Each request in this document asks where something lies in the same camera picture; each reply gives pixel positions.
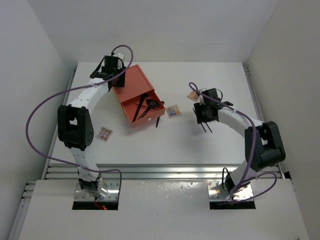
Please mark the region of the orange drawer box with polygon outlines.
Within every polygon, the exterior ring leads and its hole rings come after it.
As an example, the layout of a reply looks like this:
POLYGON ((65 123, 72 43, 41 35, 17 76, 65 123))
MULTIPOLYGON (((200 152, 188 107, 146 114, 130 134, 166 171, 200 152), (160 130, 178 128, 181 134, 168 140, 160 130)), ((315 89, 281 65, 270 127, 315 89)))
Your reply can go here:
POLYGON ((141 95, 148 94, 149 99, 156 99, 155 90, 139 65, 134 65, 125 72, 124 87, 112 89, 130 122, 134 119, 141 95))

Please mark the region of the orange drawer with white knob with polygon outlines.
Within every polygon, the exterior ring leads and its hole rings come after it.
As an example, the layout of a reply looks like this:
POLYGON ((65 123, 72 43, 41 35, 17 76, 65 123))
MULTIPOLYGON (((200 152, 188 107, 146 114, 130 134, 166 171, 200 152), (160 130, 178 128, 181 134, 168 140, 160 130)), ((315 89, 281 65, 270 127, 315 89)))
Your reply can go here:
POLYGON ((141 95, 139 94, 138 96, 135 96, 129 100, 125 100, 124 102, 121 103, 123 112, 133 129, 138 128, 150 121, 156 120, 158 117, 161 117, 162 115, 165 114, 165 106, 161 103, 161 100, 159 99, 155 91, 154 90, 148 91, 147 94, 148 94, 148 97, 144 100, 143 105, 147 106, 146 100, 152 99, 159 103, 159 107, 155 109, 151 109, 144 117, 139 119, 140 115, 146 110, 144 108, 140 108, 140 111, 137 115, 135 122, 133 122, 133 118, 137 110, 137 107, 134 105, 134 103, 140 102, 141 95))

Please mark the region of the black powder brush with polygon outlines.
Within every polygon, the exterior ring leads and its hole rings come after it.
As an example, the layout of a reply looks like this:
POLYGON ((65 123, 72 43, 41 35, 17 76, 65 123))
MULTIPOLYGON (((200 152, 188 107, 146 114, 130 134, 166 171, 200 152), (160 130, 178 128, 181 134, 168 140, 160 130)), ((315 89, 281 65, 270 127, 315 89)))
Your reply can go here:
POLYGON ((136 111, 135 111, 135 114, 134 114, 134 117, 133 117, 133 120, 132 120, 133 122, 136 121, 137 116, 138 116, 138 114, 139 114, 139 112, 140 112, 141 106, 143 105, 145 99, 146 99, 148 96, 149 96, 149 95, 148 95, 147 93, 143 93, 143 94, 140 96, 139 104, 138 104, 138 106, 137 106, 137 109, 136 109, 136 111))

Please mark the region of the black fan brush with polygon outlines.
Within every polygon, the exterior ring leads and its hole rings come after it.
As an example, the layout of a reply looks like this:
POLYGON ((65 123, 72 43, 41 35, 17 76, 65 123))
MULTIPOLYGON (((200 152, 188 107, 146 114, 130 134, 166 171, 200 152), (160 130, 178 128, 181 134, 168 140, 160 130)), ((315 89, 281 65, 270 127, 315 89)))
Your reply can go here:
POLYGON ((153 99, 147 99, 146 100, 147 103, 147 108, 146 110, 140 115, 140 117, 138 119, 143 118, 151 109, 156 109, 159 107, 159 103, 156 100, 153 99))

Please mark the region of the clear nine-pan eyeshadow palette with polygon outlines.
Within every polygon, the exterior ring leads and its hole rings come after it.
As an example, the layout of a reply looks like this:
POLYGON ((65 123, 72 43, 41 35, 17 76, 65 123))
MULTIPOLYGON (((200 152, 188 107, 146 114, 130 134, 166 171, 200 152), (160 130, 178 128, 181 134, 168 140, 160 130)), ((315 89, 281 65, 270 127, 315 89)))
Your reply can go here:
POLYGON ((107 142, 109 138, 111 137, 113 131, 106 128, 106 127, 101 127, 100 130, 98 131, 98 134, 96 137, 102 141, 107 142))

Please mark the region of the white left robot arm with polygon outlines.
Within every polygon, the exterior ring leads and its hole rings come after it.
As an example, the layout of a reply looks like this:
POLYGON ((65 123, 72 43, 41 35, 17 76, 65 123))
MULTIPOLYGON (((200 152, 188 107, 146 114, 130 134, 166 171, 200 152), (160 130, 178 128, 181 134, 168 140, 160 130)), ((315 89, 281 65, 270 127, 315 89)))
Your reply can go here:
POLYGON ((123 60, 116 54, 106 55, 89 76, 84 90, 68 105, 57 110, 58 139, 64 143, 77 164, 80 188, 94 199, 106 197, 107 188, 90 147, 95 133, 90 113, 113 86, 125 84, 123 60))

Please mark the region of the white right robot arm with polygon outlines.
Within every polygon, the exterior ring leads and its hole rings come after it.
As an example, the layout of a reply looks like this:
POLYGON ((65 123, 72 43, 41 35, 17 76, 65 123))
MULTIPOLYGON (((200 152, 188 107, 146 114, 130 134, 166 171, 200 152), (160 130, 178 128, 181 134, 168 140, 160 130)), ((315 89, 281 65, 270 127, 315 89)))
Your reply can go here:
POLYGON ((244 139, 244 161, 233 171, 222 171, 219 192, 230 200, 233 195, 251 180, 265 175, 263 169, 277 165, 286 158, 286 152, 278 125, 263 122, 237 110, 229 101, 223 101, 216 88, 200 91, 189 83, 192 91, 201 97, 194 104, 198 124, 218 122, 230 127, 244 139))

